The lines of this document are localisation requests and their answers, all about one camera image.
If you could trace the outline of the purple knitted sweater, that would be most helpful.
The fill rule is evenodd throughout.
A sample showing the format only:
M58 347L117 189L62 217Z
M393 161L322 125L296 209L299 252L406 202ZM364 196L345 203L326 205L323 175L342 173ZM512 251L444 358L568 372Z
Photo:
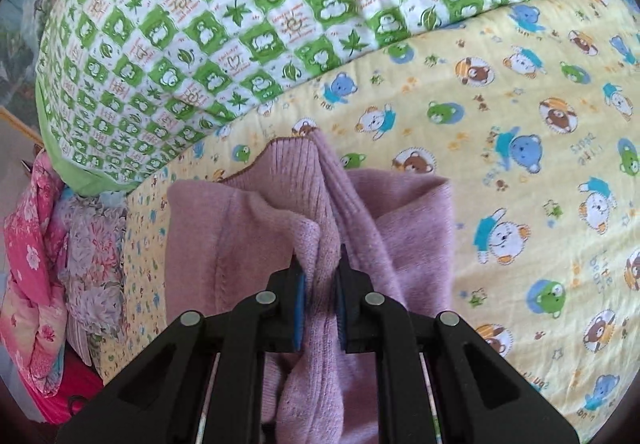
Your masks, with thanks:
M432 316L451 303L452 189L433 174L347 170L320 133L271 141L222 183L167 193L168 319L230 311L292 261L306 280L303 351L266 361L262 419L280 443L374 443L374 359L338 344L334 274L347 257L376 291Z

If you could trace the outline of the lilac floral folded cloth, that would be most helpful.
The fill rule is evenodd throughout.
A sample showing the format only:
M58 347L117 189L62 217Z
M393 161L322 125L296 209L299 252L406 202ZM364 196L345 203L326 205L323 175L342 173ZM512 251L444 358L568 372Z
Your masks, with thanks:
M92 348L124 338L122 239L126 200L120 193L82 197L63 190L53 219L65 233L58 270L68 311L66 339L81 361L93 365Z

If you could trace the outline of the pink floral blanket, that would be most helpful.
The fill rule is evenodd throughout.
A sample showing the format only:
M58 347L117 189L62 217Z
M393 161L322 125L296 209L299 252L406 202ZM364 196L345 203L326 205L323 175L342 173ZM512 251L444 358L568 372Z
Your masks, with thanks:
M3 222L9 276L1 342L26 386L44 398L58 393L63 375L67 311L54 272L61 237L51 227L63 187L47 152L39 152L27 187Z

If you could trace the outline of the yellow cartoon bear bedsheet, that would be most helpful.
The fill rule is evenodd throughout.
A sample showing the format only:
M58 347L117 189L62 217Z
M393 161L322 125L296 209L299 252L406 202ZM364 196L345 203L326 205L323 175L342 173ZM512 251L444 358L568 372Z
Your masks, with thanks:
M639 8L533 0L364 56L325 104L312 81L198 141L129 198L124 340L104 380L166 325L167 190L221 179L273 138L318 130L349 170L454 189L454 307L594 440L639 369Z

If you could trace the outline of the green checkered quilt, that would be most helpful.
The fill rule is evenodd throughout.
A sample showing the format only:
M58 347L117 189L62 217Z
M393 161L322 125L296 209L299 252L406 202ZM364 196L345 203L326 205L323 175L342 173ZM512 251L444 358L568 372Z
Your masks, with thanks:
M367 52L528 0L53 0L41 135L80 193L129 189L286 90Z

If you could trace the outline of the landscape wall painting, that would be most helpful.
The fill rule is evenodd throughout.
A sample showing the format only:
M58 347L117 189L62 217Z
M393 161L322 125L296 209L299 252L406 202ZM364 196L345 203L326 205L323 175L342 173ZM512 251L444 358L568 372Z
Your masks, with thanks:
M1 0L1 107L37 126L36 63L55 0Z

